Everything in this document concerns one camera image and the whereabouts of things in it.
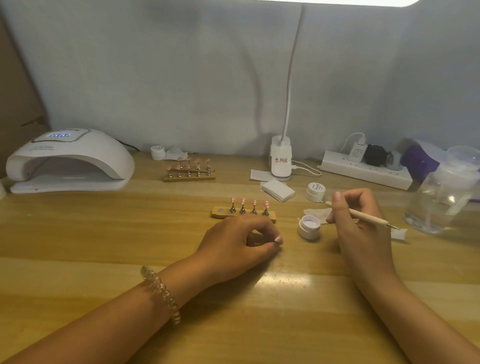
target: fingernail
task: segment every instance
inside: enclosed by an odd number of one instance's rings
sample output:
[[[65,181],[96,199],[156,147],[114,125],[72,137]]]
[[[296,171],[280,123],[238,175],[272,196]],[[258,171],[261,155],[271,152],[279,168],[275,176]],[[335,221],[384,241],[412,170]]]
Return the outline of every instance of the fingernail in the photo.
[[[340,201],[342,199],[341,192],[335,192],[332,196],[332,201]]]
[[[282,244],[283,244],[282,235],[278,235],[278,236],[275,238],[275,242],[276,242],[278,245],[282,245]]]

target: power socket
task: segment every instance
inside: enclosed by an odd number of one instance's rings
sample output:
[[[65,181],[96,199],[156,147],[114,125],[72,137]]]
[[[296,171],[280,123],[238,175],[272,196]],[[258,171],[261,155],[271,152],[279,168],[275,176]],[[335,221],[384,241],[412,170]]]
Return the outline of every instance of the power socket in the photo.
[[[350,162],[348,154],[326,151],[321,170],[382,184],[384,186],[408,190],[413,180],[407,167],[402,170],[389,170],[387,167],[374,167],[365,163]]]

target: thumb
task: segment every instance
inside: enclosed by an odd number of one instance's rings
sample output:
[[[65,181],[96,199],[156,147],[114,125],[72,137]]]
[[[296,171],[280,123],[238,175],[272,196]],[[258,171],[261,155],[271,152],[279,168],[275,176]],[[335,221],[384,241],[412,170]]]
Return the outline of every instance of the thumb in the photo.
[[[347,228],[355,226],[355,222],[350,215],[348,203],[342,193],[335,192],[333,194],[332,209],[337,227]]]
[[[264,262],[267,259],[272,258],[280,250],[280,245],[275,242],[265,243],[263,245],[249,248],[251,251],[251,264],[250,268]]]

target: purple object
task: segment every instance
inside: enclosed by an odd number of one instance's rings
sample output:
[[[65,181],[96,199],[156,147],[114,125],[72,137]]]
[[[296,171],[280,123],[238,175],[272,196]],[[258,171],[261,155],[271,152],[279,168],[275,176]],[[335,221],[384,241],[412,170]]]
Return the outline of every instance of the purple object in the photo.
[[[414,144],[403,155],[402,165],[407,167],[413,179],[423,182],[430,173],[437,170],[440,163],[430,158],[419,144]]]

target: clear spiral bracelet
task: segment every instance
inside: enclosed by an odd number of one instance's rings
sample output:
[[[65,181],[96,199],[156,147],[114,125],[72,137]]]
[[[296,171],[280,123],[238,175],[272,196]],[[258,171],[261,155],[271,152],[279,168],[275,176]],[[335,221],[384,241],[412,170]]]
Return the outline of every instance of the clear spiral bracelet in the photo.
[[[168,291],[165,284],[162,283],[160,277],[155,274],[153,269],[147,266],[143,266],[140,269],[140,274],[142,275],[144,281],[148,283],[149,288],[154,292],[154,294],[162,296],[163,301],[167,304],[168,309],[171,311],[173,324],[178,325],[180,323],[180,308],[175,302],[175,299],[171,296],[171,292]]]

